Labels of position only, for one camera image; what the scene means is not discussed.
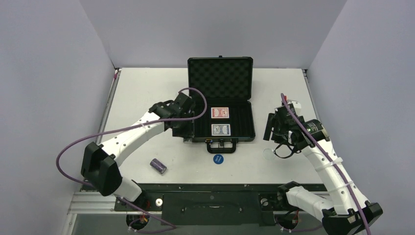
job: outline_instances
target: white tabletop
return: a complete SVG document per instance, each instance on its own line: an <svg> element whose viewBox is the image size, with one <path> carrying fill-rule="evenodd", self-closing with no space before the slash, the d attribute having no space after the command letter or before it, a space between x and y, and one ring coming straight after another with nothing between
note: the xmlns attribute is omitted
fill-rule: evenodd
<svg viewBox="0 0 415 235"><path fill-rule="evenodd" d="M154 103L174 99L177 91L187 86L187 69L123 68L105 130L132 125ZM120 167L121 174L138 183L285 184L294 180L321 184L302 154L273 160L262 155L264 149L276 147L273 141L264 141L262 137L268 113L281 104L281 93L301 103L305 120L316 118L302 70L254 69L250 99L254 141L238 143L235 153L223 154L223 163L215 164L206 144L183 143L182 138L172 137L171 130L167 130L132 153ZM104 136L103 141L113 136ZM289 151L284 148L278 153L284 155ZM163 175L151 168L153 158L167 166Z"/></svg>

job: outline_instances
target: blue dot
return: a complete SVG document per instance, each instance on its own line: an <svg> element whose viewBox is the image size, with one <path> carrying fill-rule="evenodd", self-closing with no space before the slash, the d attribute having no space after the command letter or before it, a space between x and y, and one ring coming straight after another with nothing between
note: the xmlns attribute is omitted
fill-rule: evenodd
<svg viewBox="0 0 415 235"><path fill-rule="evenodd" d="M222 156L222 155L220 155L220 154L216 154L216 155L213 157L213 161L214 161L216 164L222 164L222 162L223 162L223 156Z"/></svg>

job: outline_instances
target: purple cylinder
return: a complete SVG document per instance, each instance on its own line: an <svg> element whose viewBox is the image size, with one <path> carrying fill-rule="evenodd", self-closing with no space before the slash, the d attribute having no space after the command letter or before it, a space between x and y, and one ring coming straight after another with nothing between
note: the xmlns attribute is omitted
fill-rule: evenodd
<svg viewBox="0 0 415 235"><path fill-rule="evenodd" d="M167 170L167 167L156 158L150 162L150 166L156 169L160 174L163 174Z"/></svg>

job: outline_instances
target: gray wall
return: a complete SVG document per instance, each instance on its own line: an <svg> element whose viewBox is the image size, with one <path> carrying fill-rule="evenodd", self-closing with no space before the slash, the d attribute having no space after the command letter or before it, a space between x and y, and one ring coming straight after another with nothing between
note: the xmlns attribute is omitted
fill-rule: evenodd
<svg viewBox="0 0 415 235"><path fill-rule="evenodd" d="M80 0L117 67L186 67L189 57L252 56L308 68L346 0Z"/></svg>
<svg viewBox="0 0 415 235"><path fill-rule="evenodd" d="M415 223L415 1L349 0L308 76L344 165L384 215L373 234Z"/></svg>
<svg viewBox="0 0 415 235"><path fill-rule="evenodd" d="M0 234L60 234L79 185L55 157L96 133L114 69L78 0L0 3ZM64 156L79 177L82 144Z"/></svg>

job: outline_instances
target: black bracket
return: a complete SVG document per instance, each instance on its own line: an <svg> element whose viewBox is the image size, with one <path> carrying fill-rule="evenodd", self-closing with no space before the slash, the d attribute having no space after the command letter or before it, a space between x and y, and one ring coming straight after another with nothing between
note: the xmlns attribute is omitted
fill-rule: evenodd
<svg viewBox="0 0 415 235"><path fill-rule="evenodd" d="M383 210L378 203L366 201L365 204L362 210L370 226L383 214ZM323 216L323 227L329 235L352 235L365 229L359 212L353 209L349 209L348 215L338 215L333 208L323 210Z"/></svg>
<svg viewBox="0 0 415 235"><path fill-rule="evenodd" d="M85 147L81 175L103 196L111 195L121 185L122 176L114 155L108 155L95 142Z"/></svg>
<svg viewBox="0 0 415 235"><path fill-rule="evenodd" d="M264 197L275 202L279 186L281 185L140 184L146 196L141 208L151 212L162 211L161 217L176 225L274 226L273 212L285 209L275 203L272 207L262 207L261 199ZM310 191L326 190L322 184L303 186ZM155 204L158 198L163 200L161 207ZM122 201L115 202L114 210L135 211Z"/></svg>
<svg viewBox="0 0 415 235"><path fill-rule="evenodd" d="M155 113L161 119L165 118L188 118L192 115L192 110L195 106L194 101L189 96L180 92L176 99L166 102L158 102L154 104L148 112ZM172 128L173 130L182 129L188 126L191 121L166 121L164 122L164 130Z"/></svg>

